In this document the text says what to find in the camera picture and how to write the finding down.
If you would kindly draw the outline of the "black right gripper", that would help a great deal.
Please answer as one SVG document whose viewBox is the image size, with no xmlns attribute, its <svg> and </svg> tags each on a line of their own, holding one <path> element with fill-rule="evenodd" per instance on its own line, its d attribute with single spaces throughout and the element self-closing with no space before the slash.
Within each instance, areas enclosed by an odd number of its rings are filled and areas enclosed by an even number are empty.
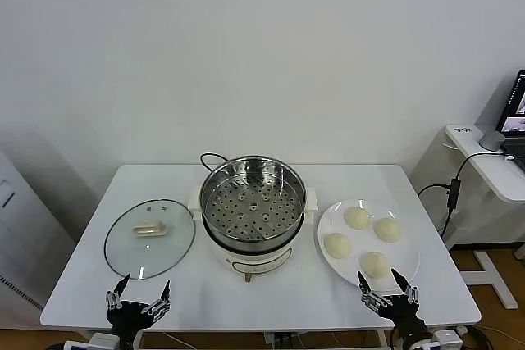
<svg viewBox="0 0 525 350">
<path fill-rule="evenodd" d="M 417 317 L 418 289 L 413 287 L 396 269 L 392 268 L 390 271 L 403 293 L 385 296 L 388 303 L 384 306 L 384 299 L 371 290 L 367 280 L 359 271 L 358 286 L 362 293 L 361 301 L 368 309 L 379 311 L 379 316 L 391 320 L 404 342 L 429 339 L 429 331 L 425 322 Z"/>
</svg>

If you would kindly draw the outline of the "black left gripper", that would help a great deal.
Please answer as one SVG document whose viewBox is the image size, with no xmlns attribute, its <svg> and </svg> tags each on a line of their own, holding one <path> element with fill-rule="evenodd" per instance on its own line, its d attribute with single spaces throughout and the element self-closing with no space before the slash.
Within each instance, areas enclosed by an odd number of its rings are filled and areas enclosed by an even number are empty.
<svg viewBox="0 0 525 350">
<path fill-rule="evenodd" d="M 155 316 L 165 316 L 171 308 L 170 281 L 154 303 L 121 301 L 129 279 L 130 273 L 106 293 L 107 321 L 112 326 L 110 334 L 117 336 L 120 344 L 132 344 L 138 332 L 153 326 Z"/>
</svg>

